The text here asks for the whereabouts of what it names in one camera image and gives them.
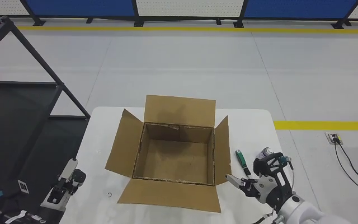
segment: black bracket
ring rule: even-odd
[[[221,26],[221,25],[222,25],[222,21],[220,20],[220,18],[217,18],[217,19],[216,19],[216,24],[217,24],[218,26]]]
[[[143,27],[144,21],[134,21],[134,27]]]
[[[244,2],[242,3],[240,16],[239,16],[238,20],[236,22],[234,22],[234,27],[235,28],[244,28],[244,24],[242,23],[242,21],[244,20],[244,16],[245,16],[248,1],[249,0],[244,0]]]
[[[46,22],[45,20],[40,20],[38,16],[34,14],[32,9],[30,8],[29,4],[27,4],[26,0],[20,0],[23,7],[26,9],[26,11],[29,13],[30,17],[34,20],[33,26],[43,26],[43,24]]]
[[[333,28],[335,29],[344,29],[343,24],[346,24],[346,26],[352,26],[352,24],[349,22],[348,18],[352,14],[352,12],[355,10],[355,8],[358,6],[358,0],[356,0],[356,3],[352,6],[352,8],[348,11],[348,13],[341,19],[339,19],[335,24],[331,24]]]
[[[88,18],[87,21],[86,21],[86,23],[87,23],[87,24],[90,24],[90,23],[92,23],[92,21],[93,21],[93,18]]]
[[[351,22],[350,22],[349,20],[346,20],[346,21],[345,21],[345,25],[346,25],[346,26],[352,26],[352,24],[351,24]]]
[[[244,28],[244,24],[242,24],[242,20],[238,20],[238,21],[234,22],[234,27],[235,28]]]

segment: gray floor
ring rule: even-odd
[[[63,24],[76,25],[58,20],[48,21],[47,25]],[[151,25],[182,24],[193,25]],[[91,24],[98,25],[128,23]],[[212,24],[204,22],[201,26]],[[328,23],[307,22],[247,22],[246,27],[330,28]],[[215,99],[218,108],[266,109],[274,120],[358,120],[358,35],[23,33],[89,112],[97,106],[142,107],[146,94],[159,94]],[[0,81],[51,80],[15,37],[5,37],[0,52]],[[81,112],[63,95],[53,114]],[[277,133],[282,150],[294,159],[298,194],[324,212],[357,223],[357,186],[339,167],[334,147],[328,144],[324,131]],[[357,132],[339,134],[358,167]],[[339,155],[348,173],[358,181],[343,153]]]

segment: blue panel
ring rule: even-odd
[[[246,17],[342,18],[356,0],[248,0]]]
[[[134,16],[131,0],[27,0],[36,15]]]

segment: box flap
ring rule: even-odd
[[[215,100],[147,95],[144,122],[213,128]]]
[[[225,175],[231,174],[229,117],[215,128],[215,185],[226,182]]]
[[[131,179],[118,203],[155,204],[221,212],[216,187]]]
[[[142,130],[143,123],[124,109],[106,170],[132,176]]]

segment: black cable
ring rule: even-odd
[[[354,170],[354,172],[358,175],[358,172],[356,171],[356,169],[354,169],[354,166],[353,166],[353,164],[352,164],[352,161],[351,161],[351,159],[349,158],[349,156],[347,155],[346,151],[343,149],[343,147],[342,147],[341,143],[340,143],[340,142],[338,142],[338,144],[341,146],[341,149],[343,150],[343,152],[344,152],[344,153],[345,153],[345,155],[347,156],[348,161],[349,161],[349,163],[351,164],[352,169],[353,169],[353,170]]]
[[[260,218],[257,222],[254,222],[253,224],[259,224],[259,223],[261,223],[263,220],[265,220],[265,218]]]
[[[337,156],[337,159],[338,159],[338,162],[340,163],[343,171],[347,174],[347,176],[349,177],[349,179],[351,179],[351,181],[358,186],[358,184],[350,177],[350,175],[348,175],[348,173],[346,172],[346,170],[343,168],[342,164],[341,164],[341,161],[340,161],[340,158],[338,157],[338,153],[337,153],[337,145],[336,145],[336,141],[335,141],[335,150],[336,150],[336,156]]]

